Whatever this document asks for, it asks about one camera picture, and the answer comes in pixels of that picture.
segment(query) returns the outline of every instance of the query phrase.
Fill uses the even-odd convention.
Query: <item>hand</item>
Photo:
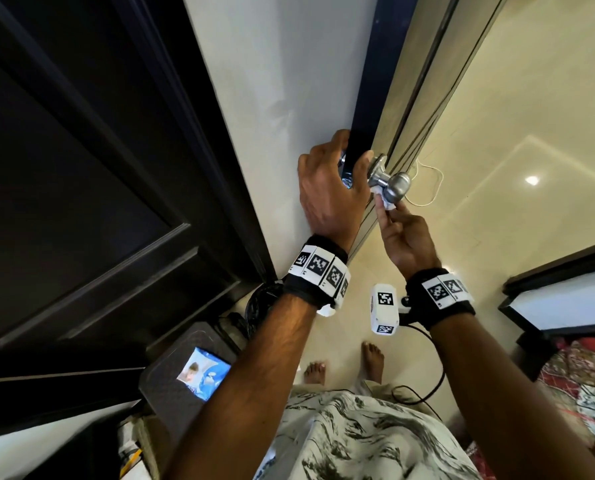
[[[405,280],[422,269],[442,266],[424,217],[411,215],[402,201],[387,212],[379,195],[375,195],[375,211],[386,254]]]
[[[338,161],[349,143],[349,130],[339,130],[329,143],[311,148],[297,161],[299,201],[314,234],[328,237],[350,251],[370,196],[366,182],[373,152],[365,152],[353,168],[353,187],[341,182]]]

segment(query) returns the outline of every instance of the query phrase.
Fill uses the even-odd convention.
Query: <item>white wall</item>
[[[377,0],[184,0],[279,276],[309,236],[301,153],[350,128]]]
[[[526,291],[511,308],[540,330],[595,325],[595,273]]]
[[[135,403],[116,404],[0,436],[0,480],[22,478],[94,421],[128,410]]]

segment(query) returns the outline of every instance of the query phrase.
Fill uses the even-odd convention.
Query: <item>white cable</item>
[[[444,174],[442,173],[442,170],[440,170],[437,167],[431,166],[431,165],[425,165],[424,163],[420,163],[419,161],[415,160],[415,175],[413,177],[411,177],[411,183],[413,183],[413,181],[415,180],[415,177],[417,177],[417,174],[420,172],[421,166],[423,166],[424,168],[430,168],[430,169],[437,171],[439,173],[439,184],[437,184],[437,190],[435,191],[435,195],[433,196],[433,198],[430,200],[429,203],[411,202],[409,200],[409,198],[405,195],[404,198],[406,199],[406,201],[408,203],[410,203],[411,205],[414,205],[415,207],[426,207],[427,205],[430,205],[433,202],[435,202],[435,199],[437,198],[437,194],[439,194],[439,188],[442,186],[442,182],[444,182]]]

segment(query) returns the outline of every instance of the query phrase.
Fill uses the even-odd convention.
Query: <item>lock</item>
[[[366,177],[368,186],[382,187],[382,198],[389,203],[396,204],[404,198],[404,195],[411,188],[411,177],[405,171],[399,171],[395,175],[389,175],[386,172],[386,155],[382,153],[373,157],[368,166]]]

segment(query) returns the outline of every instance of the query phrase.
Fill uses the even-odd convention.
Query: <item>white patterned clothing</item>
[[[255,480],[479,479],[440,421],[400,404],[327,391],[294,395]]]

